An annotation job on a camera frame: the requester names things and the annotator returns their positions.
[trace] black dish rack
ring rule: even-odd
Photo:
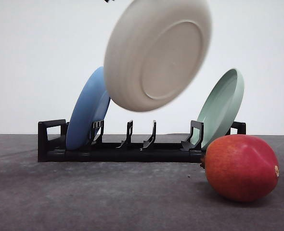
[[[104,121],[91,124],[89,142],[77,150],[66,149],[66,133],[69,122],[65,119],[41,121],[38,123],[38,161],[39,162],[188,162],[200,163],[204,155],[201,144],[204,136],[204,124],[192,120],[190,134],[180,142],[155,142],[156,121],[153,121],[153,132],[146,141],[131,142],[133,121],[127,123],[126,139],[120,142],[103,142]],[[48,140],[47,128],[61,127],[58,138]],[[231,128],[237,134],[246,134],[246,123],[233,122]],[[95,131],[100,134],[95,138]],[[199,130],[198,142],[190,141],[194,129]]]

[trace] white wall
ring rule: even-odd
[[[37,122],[70,119],[90,74],[131,0],[0,0],[0,133],[37,133]],[[238,121],[249,134],[284,134],[284,0],[208,0],[213,38],[205,63],[176,100],[134,113],[114,103],[106,133],[188,132],[218,79],[237,67],[245,78]]]

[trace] light blue plate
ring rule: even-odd
[[[103,67],[100,67],[91,75],[77,100],[67,130],[66,149],[75,150],[88,142],[92,122],[104,119],[109,103]]]

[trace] concrete floor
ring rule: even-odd
[[[263,138],[279,183],[242,204],[198,164],[38,163],[37,135],[0,135],[0,231],[284,231],[284,136]]]

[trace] green plate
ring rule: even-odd
[[[244,79],[237,69],[231,69],[218,81],[208,96],[197,121],[204,123],[202,150],[216,138],[224,136],[239,111],[244,95]],[[199,139],[199,130],[194,129],[191,143]]]

